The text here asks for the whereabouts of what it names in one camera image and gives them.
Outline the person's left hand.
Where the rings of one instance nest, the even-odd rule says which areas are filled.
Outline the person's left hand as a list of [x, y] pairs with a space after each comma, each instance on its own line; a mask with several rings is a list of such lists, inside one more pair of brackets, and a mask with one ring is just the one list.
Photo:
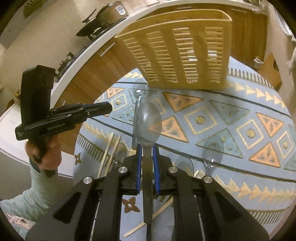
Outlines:
[[62, 161], [59, 136], [46, 137], [45, 147], [45, 150], [41, 151], [34, 142], [27, 141], [25, 151], [39, 170], [56, 170]]

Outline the light green sleeve forearm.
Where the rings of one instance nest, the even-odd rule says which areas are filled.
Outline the light green sleeve forearm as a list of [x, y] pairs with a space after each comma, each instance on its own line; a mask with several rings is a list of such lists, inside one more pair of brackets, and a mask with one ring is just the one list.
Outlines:
[[1, 210], [5, 217], [22, 237], [56, 204], [57, 175], [47, 177], [45, 171], [31, 172], [31, 188], [12, 199], [1, 201]]

